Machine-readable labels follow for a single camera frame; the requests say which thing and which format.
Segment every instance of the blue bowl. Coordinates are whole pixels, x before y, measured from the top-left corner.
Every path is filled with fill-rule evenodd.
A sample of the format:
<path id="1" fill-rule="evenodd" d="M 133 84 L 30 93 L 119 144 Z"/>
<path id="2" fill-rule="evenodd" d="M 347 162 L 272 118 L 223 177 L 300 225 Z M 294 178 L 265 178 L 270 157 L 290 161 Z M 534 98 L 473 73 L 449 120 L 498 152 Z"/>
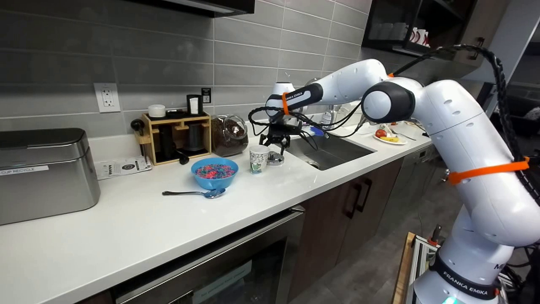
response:
<path id="1" fill-rule="evenodd" d="M 231 168 L 234 170 L 234 174 L 232 176 L 229 176 L 229 177 L 225 178 L 225 179 L 215 179 L 215 180 L 204 179 L 204 178 L 198 176 L 197 173 L 196 173 L 197 169 L 199 169 L 200 167 L 204 167 L 206 165 L 209 165 L 209 164 L 224 164 L 224 165 L 227 165 L 227 166 L 231 166 Z M 203 160 L 200 160 L 200 161 L 194 163 L 191 166 L 191 173 L 193 173 L 193 175 L 195 176 L 195 180 L 197 181 L 197 183 L 201 187 L 205 188 L 206 190 L 227 188 L 227 187 L 229 187 L 231 185 L 231 183 L 233 182 L 234 177 L 238 173 L 238 165 L 235 162 L 233 162 L 231 160 L 228 160 L 226 158 L 221 158 L 221 157 L 205 158 Z"/>

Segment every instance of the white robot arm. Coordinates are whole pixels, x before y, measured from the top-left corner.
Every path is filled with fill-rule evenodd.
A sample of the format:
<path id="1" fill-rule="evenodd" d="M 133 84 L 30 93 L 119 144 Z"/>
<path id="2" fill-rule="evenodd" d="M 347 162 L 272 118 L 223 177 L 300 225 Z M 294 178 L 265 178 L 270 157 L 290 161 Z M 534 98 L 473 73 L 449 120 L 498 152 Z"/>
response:
<path id="1" fill-rule="evenodd" d="M 426 128 L 452 172 L 508 164 L 514 158 L 475 99 L 457 82 L 442 80 L 423 87 L 389 77 L 377 60 L 344 67 L 306 87 L 287 92 L 280 84 L 268 107 L 288 110 L 308 104 L 341 104 L 362 99 L 364 115 L 374 122 L 414 117 Z M 272 118 L 277 110 L 267 110 Z M 516 246 L 540 239 L 540 207 L 514 172 L 461 180 L 462 208 L 434 265 L 415 281 L 423 304 L 455 298 L 464 303 L 497 303 L 493 285 Z"/>

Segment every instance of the sink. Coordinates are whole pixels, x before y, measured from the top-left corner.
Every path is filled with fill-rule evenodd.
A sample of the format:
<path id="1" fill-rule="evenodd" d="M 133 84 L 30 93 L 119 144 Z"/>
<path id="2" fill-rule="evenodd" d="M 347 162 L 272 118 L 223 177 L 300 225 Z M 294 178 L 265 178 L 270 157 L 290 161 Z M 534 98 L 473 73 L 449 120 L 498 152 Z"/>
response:
<path id="1" fill-rule="evenodd" d="M 318 150 L 313 149 L 304 139 L 295 138 L 285 151 L 319 170 L 326 170 L 373 153 L 338 137 L 314 136 L 313 139 L 317 143 Z"/>

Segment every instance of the kitchen counter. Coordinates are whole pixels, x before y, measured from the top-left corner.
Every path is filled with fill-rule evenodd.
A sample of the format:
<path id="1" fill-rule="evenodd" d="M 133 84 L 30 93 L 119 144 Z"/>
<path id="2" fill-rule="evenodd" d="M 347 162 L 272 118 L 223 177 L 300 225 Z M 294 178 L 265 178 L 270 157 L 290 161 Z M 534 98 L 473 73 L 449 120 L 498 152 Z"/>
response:
<path id="1" fill-rule="evenodd" d="M 195 160 L 100 181 L 93 208 L 0 226 L 0 302 L 73 304 L 431 143 L 416 127 L 395 129 L 417 141 L 394 146 L 355 134 L 347 140 L 376 152 L 325 171 L 286 153 L 283 165 L 251 175 L 245 150 L 230 157 L 240 170 L 214 200 L 161 195 L 200 189 Z M 94 156 L 106 146 L 90 142 Z"/>

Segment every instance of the floor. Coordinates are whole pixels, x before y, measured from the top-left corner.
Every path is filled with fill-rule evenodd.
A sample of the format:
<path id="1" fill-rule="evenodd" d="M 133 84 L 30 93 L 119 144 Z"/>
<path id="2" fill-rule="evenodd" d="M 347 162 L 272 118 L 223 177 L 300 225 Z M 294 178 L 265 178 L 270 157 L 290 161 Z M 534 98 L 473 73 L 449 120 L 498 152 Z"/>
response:
<path id="1" fill-rule="evenodd" d="M 455 188 L 448 183 L 437 184 L 423 197 L 417 212 L 406 215 L 392 233 L 373 237 L 291 304 L 390 303 L 407 232 L 427 237 L 440 224 L 441 234 L 447 236 L 461 205 Z M 522 251 L 514 251 L 510 262 L 526 261 Z M 525 267 L 518 274 L 524 278 L 527 272 Z"/>

